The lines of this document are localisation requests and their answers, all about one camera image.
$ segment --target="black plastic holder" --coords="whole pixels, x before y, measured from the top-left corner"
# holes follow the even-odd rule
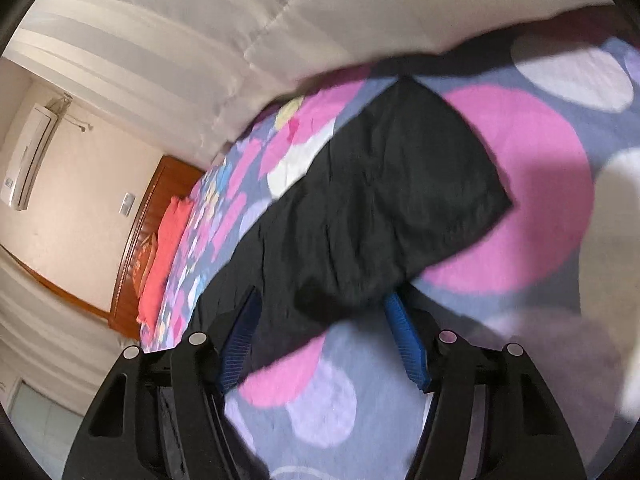
[[[411,306],[412,294],[401,296]],[[255,306],[254,293],[245,298],[245,305]],[[238,328],[241,311],[228,318],[229,333]],[[486,406],[476,478],[586,480],[562,413],[520,345],[510,343],[501,351],[478,348],[455,332],[441,331],[424,310],[409,308],[407,314],[426,349],[431,381],[424,391],[434,394],[407,480],[460,478],[479,384],[486,387]],[[125,349],[82,422],[63,479],[168,479],[159,426],[161,386],[173,389],[190,480],[268,478],[252,467],[255,461],[247,459],[226,423],[220,354],[213,343],[224,340],[219,332],[220,326],[210,335],[196,332],[175,349],[151,354],[137,346]]]

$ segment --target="metal screw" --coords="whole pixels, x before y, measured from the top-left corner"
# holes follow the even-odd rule
[[[207,340],[207,334],[204,332],[194,332],[189,336],[189,343],[199,346]]]
[[[520,357],[524,354],[524,349],[518,343],[509,343],[507,345],[507,352],[515,357]]]
[[[137,346],[127,346],[122,353],[125,359],[135,359],[140,354],[140,348]]]
[[[451,330],[443,330],[442,332],[440,332],[440,334],[438,334],[438,339],[440,339],[440,341],[442,341],[443,343],[450,345],[458,340],[458,336]]]

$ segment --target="blue bristle pad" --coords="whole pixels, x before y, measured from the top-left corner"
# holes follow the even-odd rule
[[[218,376],[218,387],[223,394],[238,384],[238,379],[242,373],[242,366],[249,350],[251,349],[251,339],[260,321],[262,312],[262,298],[260,294],[253,291],[247,299],[242,312],[220,352],[220,374]]]
[[[425,389],[431,382],[427,371],[427,359],[424,345],[420,341],[414,326],[409,319],[400,297],[389,294],[385,298],[386,320],[396,340],[402,364],[407,376],[420,388]]]

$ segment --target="white wall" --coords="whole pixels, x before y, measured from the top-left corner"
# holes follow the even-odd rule
[[[0,57],[0,146],[30,86],[30,72]]]
[[[104,320],[69,306],[0,248],[0,381],[16,376],[44,396],[85,413],[118,355],[131,343]]]
[[[34,104],[56,91],[34,81],[0,149],[0,177]],[[105,311],[140,199],[162,155],[122,129],[73,104],[68,115],[91,123],[82,132],[62,121],[46,151],[27,210],[0,203],[0,244],[36,272]],[[126,192],[136,195],[128,218]]]
[[[20,375],[0,356],[0,404],[5,412],[11,411],[11,403],[20,383]]]

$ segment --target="air conditioner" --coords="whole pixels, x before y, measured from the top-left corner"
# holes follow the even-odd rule
[[[31,187],[40,167],[40,159],[58,116],[45,107],[35,105],[22,127],[18,142],[2,181],[0,200],[11,209],[27,209]]]

